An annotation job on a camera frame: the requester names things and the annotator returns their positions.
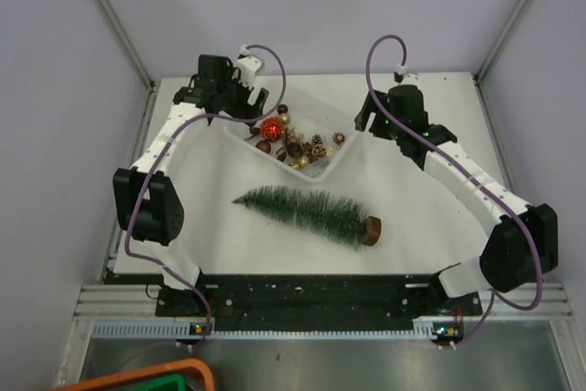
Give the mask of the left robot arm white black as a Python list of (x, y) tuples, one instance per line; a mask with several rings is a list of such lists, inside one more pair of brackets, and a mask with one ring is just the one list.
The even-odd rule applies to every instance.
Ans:
[(208, 294), (196, 285), (200, 268), (179, 241), (185, 210), (174, 178), (189, 149), (215, 119), (251, 124), (268, 98), (255, 80), (264, 62), (243, 47), (236, 60), (201, 55), (198, 69), (175, 93), (162, 127), (142, 155), (113, 176), (117, 221), (125, 231), (127, 255), (157, 265), (165, 283), (178, 288), (176, 303), (194, 315)]

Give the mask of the white plastic basket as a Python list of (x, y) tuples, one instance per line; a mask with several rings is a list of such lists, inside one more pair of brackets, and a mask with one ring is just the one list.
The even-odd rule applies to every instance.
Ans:
[[(322, 183), (340, 165), (352, 148), (357, 133), (353, 118), (340, 102), (323, 94), (304, 92), (289, 86), (283, 104), (288, 107), (290, 123), (284, 137), (270, 143), (260, 135), (260, 124), (250, 130), (244, 125), (228, 123), (223, 132), (239, 147), (262, 158), (310, 184)], [(278, 117), (277, 111), (269, 117)], [(311, 138), (321, 135), (324, 144), (314, 147)]]

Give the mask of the small green christmas tree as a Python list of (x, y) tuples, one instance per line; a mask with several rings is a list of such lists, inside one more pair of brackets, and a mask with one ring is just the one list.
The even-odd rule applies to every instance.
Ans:
[(264, 186), (247, 191), (233, 203), (265, 217), (352, 249), (373, 247), (382, 221), (359, 201), (326, 190)]

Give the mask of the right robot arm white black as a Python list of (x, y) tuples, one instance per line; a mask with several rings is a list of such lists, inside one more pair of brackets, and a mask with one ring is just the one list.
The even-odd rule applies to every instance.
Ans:
[(417, 167), (440, 182), (487, 235), (479, 256), (435, 274), (429, 306), (440, 314), (479, 290), (507, 293), (536, 282), (559, 265), (559, 220), (546, 203), (534, 206), (491, 177), (444, 125), (429, 122), (422, 91), (413, 84), (371, 90), (354, 119), (358, 131), (391, 140)]

